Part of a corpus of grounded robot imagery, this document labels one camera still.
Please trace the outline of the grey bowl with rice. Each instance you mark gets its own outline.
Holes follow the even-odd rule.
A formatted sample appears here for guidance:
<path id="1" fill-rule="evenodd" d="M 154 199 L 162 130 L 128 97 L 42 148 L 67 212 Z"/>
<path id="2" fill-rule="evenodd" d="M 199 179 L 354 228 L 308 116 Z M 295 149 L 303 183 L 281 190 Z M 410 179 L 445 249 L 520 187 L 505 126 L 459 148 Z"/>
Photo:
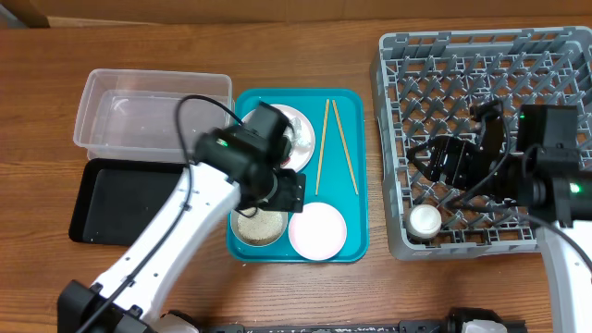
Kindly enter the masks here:
<path id="1" fill-rule="evenodd" d="M 230 229 L 233 235 L 246 245 L 263 247 L 277 241 L 288 226 L 286 212 L 248 208 L 233 211 Z"/>

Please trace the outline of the white paper cup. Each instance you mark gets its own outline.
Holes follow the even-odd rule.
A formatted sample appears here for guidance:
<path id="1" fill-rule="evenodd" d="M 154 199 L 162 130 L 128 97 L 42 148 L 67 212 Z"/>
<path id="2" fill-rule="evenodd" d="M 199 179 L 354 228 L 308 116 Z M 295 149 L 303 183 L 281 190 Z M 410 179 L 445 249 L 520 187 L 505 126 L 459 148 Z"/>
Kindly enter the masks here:
<path id="1" fill-rule="evenodd" d="M 411 237 L 426 241 L 438 235 L 442 226 L 442 217 L 435 206 L 419 204 L 408 213 L 405 222 Z"/>

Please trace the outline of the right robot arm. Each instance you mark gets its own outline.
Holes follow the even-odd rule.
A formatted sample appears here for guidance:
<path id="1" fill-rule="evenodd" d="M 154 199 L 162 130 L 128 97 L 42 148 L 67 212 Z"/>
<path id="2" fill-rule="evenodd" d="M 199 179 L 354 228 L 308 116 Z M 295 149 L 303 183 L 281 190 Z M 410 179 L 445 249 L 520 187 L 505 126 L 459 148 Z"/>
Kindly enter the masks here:
<path id="1" fill-rule="evenodd" d="M 502 101 L 470 108 L 472 143 L 438 135 L 406 157 L 431 181 L 459 191 L 451 210 L 513 216 L 534 228 L 549 280 L 553 329 L 591 329 L 591 174 L 580 167 L 578 110 L 522 105 L 511 136 Z"/>

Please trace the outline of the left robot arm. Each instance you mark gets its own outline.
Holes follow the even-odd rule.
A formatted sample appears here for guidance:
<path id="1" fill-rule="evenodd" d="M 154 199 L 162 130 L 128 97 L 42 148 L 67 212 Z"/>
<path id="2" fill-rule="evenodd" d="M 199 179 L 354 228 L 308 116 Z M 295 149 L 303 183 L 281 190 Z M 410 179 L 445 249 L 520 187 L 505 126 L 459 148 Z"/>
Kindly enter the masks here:
<path id="1" fill-rule="evenodd" d="M 60 332 L 196 332 L 169 292 L 216 224 L 233 210 L 300 213 L 305 176 L 281 164 L 291 124 L 260 103 L 246 121 L 199 137 L 175 189 L 139 238 L 91 286 L 76 280 L 57 301 Z"/>

